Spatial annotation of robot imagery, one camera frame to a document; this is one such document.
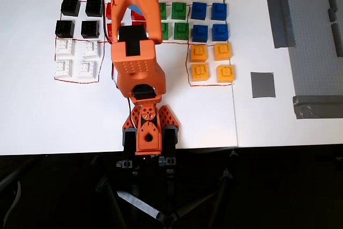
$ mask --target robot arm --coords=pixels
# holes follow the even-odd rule
[[[126,9],[136,5],[143,13],[144,26],[121,26]],[[162,43],[162,26],[158,0],[111,0],[113,37],[112,62],[118,72],[117,87],[136,105],[123,127],[137,129],[136,155],[161,154],[162,130],[178,124],[170,110],[156,104],[166,92],[166,75],[156,60],[155,45]]]

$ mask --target white lego block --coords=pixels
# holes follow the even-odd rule
[[[72,76],[72,61],[56,61],[55,78],[70,78]]]
[[[96,62],[80,62],[77,77],[79,79],[95,79],[96,77]]]
[[[56,58],[73,58],[75,43],[73,40],[56,40]]]
[[[97,41],[85,41],[83,42],[83,54],[85,60],[100,58],[100,47]]]

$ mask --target red lego block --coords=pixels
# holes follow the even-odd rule
[[[107,6],[106,6],[106,17],[107,19],[109,20],[112,20],[112,17],[111,17],[111,3],[108,3]]]
[[[144,28],[146,29],[146,22],[145,21],[133,21],[132,25],[144,25]]]
[[[112,36],[112,24],[107,24],[107,32],[108,32],[108,37],[111,41],[113,41],[113,36]]]
[[[134,12],[133,10],[131,10],[131,19],[132,21],[145,21],[144,16],[142,16],[139,13]]]

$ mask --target green lego block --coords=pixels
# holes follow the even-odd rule
[[[189,24],[175,23],[174,40],[188,40]]]
[[[171,6],[171,18],[176,20],[186,20],[186,3],[173,3]]]
[[[163,40],[169,40],[169,24],[162,23]]]
[[[167,6],[165,3],[160,3],[161,20],[167,20]]]

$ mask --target yellow lego block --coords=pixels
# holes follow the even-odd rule
[[[220,65],[217,67],[218,83],[232,83],[235,80],[234,67],[230,65]]]
[[[203,82],[208,80],[210,75],[208,74],[207,64],[193,64],[192,65],[192,81]]]
[[[206,62],[207,50],[206,45],[192,45],[191,46],[191,61],[193,62]]]
[[[230,60],[231,58],[231,46],[230,43],[215,44],[214,50],[214,60],[223,61]]]

